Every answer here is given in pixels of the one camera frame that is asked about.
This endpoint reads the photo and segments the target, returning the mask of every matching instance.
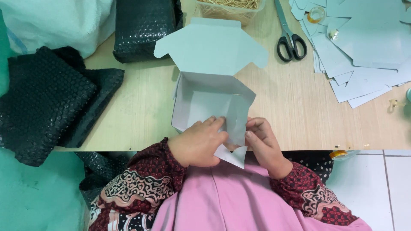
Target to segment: scissors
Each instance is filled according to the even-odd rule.
[[[305,44],[304,40],[292,33],[290,28],[288,28],[287,21],[285,20],[284,11],[281,8],[281,3],[279,0],[275,0],[275,6],[277,8],[277,14],[280,19],[281,27],[282,27],[282,34],[281,38],[278,40],[277,44],[277,53],[280,59],[284,62],[290,62],[292,59],[301,60],[307,55],[307,45]],[[291,40],[291,46],[288,44],[287,35]],[[301,43],[304,53],[300,56],[298,54],[297,42]],[[280,51],[280,45],[284,45],[285,49],[288,54],[288,58],[284,57]]]

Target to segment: white tile floor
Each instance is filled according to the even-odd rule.
[[[409,150],[365,150],[336,161],[327,187],[372,230],[410,231],[410,166]]]

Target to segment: wooden table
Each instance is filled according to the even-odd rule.
[[[411,149],[411,118],[404,108],[387,113],[390,99],[405,99],[411,83],[356,108],[338,103],[324,74],[315,74],[313,48],[291,14],[287,0],[281,0],[291,31],[304,38],[308,55],[302,61],[282,62],[275,51],[282,29],[274,1],[244,30],[270,57],[259,69],[249,64],[236,74],[257,97],[249,116],[265,117],[272,125],[282,150]],[[185,25],[199,15],[193,0],[182,0]],[[171,94],[179,73],[171,59],[121,64],[113,55],[114,35],[85,63],[89,69],[125,70],[124,83],[110,101],[81,148],[58,151],[142,150],[165,136],[177,134],[171,126]]]

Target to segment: box lid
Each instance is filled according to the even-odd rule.
[[[241,29],[240,21],[192,18],[156,42],[154,56],[169,54],[181,72],[233,76],[250,62],[263,68],[268,51]]]

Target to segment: red patterned sleeve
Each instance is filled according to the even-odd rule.
[[[293,163],[293,170],[281,180],[270,180],[271,189],[291,207],[307,217],[335,225],[349,225],[358,218],[338,201],[311,169]]]
[[[126,170],[91,204],[89,231],[150,230],[161,203],[178,192],[187,168],[173,157],[168,138],[135,154]]]

